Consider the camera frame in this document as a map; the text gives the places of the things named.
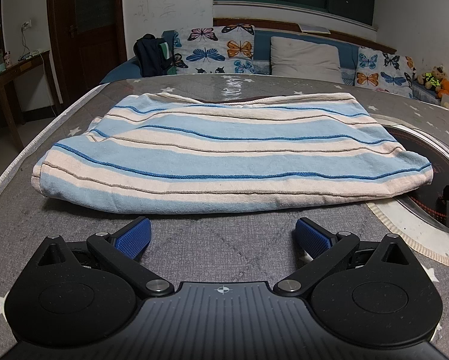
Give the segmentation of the blue white striped shirt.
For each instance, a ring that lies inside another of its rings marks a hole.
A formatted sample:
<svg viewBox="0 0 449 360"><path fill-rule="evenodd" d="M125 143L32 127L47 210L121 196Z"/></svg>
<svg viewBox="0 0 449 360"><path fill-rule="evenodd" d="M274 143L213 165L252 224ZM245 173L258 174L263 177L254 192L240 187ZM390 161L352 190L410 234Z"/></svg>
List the blue white striped shirt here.
<svg viewBox="0 0 449 360"><path fill-rule="evenodd" d="M433 180L348 93L204 102L130 95L54 143L31 183L118 214L276 211L395 197Z"/></svg>

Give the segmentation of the butterfly pillow right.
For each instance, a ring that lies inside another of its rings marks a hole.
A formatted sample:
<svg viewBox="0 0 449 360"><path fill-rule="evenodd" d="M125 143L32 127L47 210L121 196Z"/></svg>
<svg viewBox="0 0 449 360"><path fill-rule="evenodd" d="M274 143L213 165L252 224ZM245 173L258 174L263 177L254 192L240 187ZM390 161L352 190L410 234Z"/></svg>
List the butterfly pillow right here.
<svg viewBox="0 0 449 360"><path fill-rule="evenodd" d="M411 57L360 47L355 86L413 98L415 64Z"/></svg>

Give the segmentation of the butterfly pillow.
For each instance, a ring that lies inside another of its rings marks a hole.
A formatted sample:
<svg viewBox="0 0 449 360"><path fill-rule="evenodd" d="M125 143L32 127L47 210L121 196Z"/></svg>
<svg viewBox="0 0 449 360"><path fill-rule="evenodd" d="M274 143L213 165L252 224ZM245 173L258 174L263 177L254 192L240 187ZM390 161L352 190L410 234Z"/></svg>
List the butterfly pillow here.
<svg viewBox="0 0 449 360"><path fill-rule="evenodd" d="M411 57L360 47L355 86L413 98L415 64Z"/></svg>
<svg viewBox="0 0 449 360"><path fill-rule="evenodd" d="M178 75L255 73L254 27L250 24L182 29L174 33L173 41Z"/></svg>

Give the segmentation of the grey plain pillow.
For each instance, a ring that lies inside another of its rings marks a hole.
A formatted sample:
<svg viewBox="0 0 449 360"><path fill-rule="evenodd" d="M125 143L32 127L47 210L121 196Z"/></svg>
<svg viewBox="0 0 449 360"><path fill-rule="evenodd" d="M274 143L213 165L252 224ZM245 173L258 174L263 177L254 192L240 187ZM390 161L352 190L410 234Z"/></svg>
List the grey plain pillow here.
<svg viewBox="0 0 449 360"><path fill-rule="evenodd" d="M286 37L271 37L271 74L343 84L335 46Z"/></svg>

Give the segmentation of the dark backpack with green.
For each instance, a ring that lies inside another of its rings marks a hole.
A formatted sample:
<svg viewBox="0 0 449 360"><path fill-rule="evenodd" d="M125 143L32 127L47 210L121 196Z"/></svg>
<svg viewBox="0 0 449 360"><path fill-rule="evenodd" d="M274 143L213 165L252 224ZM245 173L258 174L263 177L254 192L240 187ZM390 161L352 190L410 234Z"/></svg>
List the dark backpack with green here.
<svg viewBox="0 0 449 360"><path fill-rule="evenodd" d="M142 77L169 76L175 74L172 51L164 38L147 33L136 40L135 53Z"/></svg>

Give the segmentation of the teddy bear toy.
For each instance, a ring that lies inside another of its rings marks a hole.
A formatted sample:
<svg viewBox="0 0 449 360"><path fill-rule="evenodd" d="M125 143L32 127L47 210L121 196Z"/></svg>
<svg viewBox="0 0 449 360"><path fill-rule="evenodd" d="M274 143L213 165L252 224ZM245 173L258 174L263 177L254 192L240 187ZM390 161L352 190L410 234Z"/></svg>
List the teddy bear toy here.
<svg viewBox="0 0 449 360"><path fill-rule="evenodd" d="M417 81L427 90L436 94L437 99L449 95L449 80L446 78L444 66L435 66L431 72L425 72L417 77Z"/></svg>

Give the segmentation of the dark wooden side table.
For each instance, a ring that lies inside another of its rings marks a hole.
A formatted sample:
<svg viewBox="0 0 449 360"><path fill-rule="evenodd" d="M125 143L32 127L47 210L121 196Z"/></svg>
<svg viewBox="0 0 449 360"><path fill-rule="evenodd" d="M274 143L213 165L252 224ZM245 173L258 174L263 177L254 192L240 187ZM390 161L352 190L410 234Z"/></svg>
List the dark wooden side table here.
<svg viewBox="0 0 449 360"><path fill-rule="evenodd" d="M58 98L58 91L54 82L54 76L50 61L50 51L46 50L31 58L16 63L6 71L0 73L0 105L10 131L12 141L18 152L23 150L23 144L17 130L16 121L22 119L22 109L17 99L14 81L31 70L43 67L50 96L52 98L51 109L59 115L62 112L62 104Z"/></svg>

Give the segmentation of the dark wooden door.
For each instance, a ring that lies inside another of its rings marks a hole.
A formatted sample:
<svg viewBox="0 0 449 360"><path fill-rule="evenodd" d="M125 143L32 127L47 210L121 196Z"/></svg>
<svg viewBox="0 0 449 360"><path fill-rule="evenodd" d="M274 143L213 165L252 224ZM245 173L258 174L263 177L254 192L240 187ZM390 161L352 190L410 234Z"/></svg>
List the dark wooden door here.
<svg viewBox="0 0 449 360"><path fill-rule="evenodd" d="M127 60L122 0L46 0L51 51L66 107Z"/></svg>

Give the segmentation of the blue sofa bed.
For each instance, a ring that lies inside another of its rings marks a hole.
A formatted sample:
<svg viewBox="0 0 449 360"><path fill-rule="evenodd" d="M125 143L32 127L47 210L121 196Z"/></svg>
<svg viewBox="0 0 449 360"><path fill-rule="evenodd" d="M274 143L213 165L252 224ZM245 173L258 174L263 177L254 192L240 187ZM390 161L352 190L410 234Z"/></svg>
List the blue sofa bed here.
<svg viewBox="0 0 449 360"><path fill-rule="evenodd" d="M333 33L333 35L342 35L342 39L328 37L327 34L314 33L293 33L287 31L271 30L266 28L256 28L254 30L254 66L258 74L271 74L271 38L293 38L301 41L309 41L317 44L327 44L338 49L340 65L345 72L355 70L358 66L358 48L367 47L370 49L395 54L396 49L381 45L379 43L368 41L347 34ZM118 80L141 79L140 65L135 56L128 61L114 68L101 80L102 84L111 83Z"/></svg>

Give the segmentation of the butterfly pillow left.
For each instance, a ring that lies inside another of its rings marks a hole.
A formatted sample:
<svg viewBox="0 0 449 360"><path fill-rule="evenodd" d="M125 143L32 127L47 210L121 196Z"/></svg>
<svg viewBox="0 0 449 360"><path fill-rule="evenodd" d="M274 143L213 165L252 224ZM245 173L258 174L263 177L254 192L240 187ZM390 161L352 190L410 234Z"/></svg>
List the butterfly pillow left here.
<svg viewBox="0 0 449 360"><path fill-rule="evenodd" d="M174 33L173 41L178 75L255 73L254 27L250 24L182 29Z"/></svg>

